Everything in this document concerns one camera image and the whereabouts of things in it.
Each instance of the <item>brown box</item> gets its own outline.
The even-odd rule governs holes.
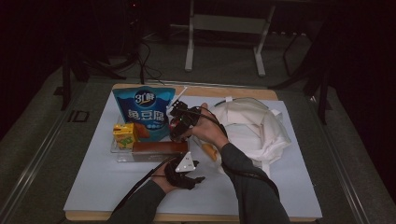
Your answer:
[[[164,161],[166,158],[186,154],[188,142],[135,142],[132,148],[134,161]]]

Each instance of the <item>white towel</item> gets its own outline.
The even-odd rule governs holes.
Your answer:
[[[270,164],[290,145],[281,113],[254,98],[227,99],[210,111],[224,125],[230,142],[270,176]]]

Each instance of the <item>snack bag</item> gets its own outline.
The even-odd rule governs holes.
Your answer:
[[[142,142],[158,142],[169,135],[169,118],[166,107],[175,96],[173,88],[114,89],[125,123],[134,123]]]

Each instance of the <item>yellow box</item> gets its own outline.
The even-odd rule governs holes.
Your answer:
[[[119,148],[132,148],[134,142],[139,141],[137,130],[133,123],[115,124],[113,135]]]

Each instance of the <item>dark background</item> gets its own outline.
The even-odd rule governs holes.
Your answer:
[[[0,138],[20,116],[45,79],[61,66],[64,43],[105,62],[107,55],[125,55],[135,50],[139,33],[131,32],[128,25],[135,18],[165,37],[169,34],[170,23],[188,23],[189,4],[185,0],[144,1],[140,7],[142,10],[135,8],[129,12],[124,10],[130,4],[127,1],[92,2],[0,1]],[[230,3],[239,1],[217,1],[216,8],[210,4],[213,1],[196,2],[196,10],[203,12],[216,10],[224,15],[259,17],[265,13],[244,7],[245,4],[231,7]],[[318,7],[318,4],[280,4],[271,31],[289,35],[299,32],[301,21],[305,19],[324,19],[329,12],[334,13],[334,7],[330,6],[306,13],[312,7]],[[317,57],[317,60],[331,61],[330,83],[336,88],[394,201],[395,9],[391,1],[359,1],[352,7],[348,5],[335,10],[332,17],[335,26],[322,34],[325,38],[321,39],[322,50],[319,53],[330,51],[331,55]]]

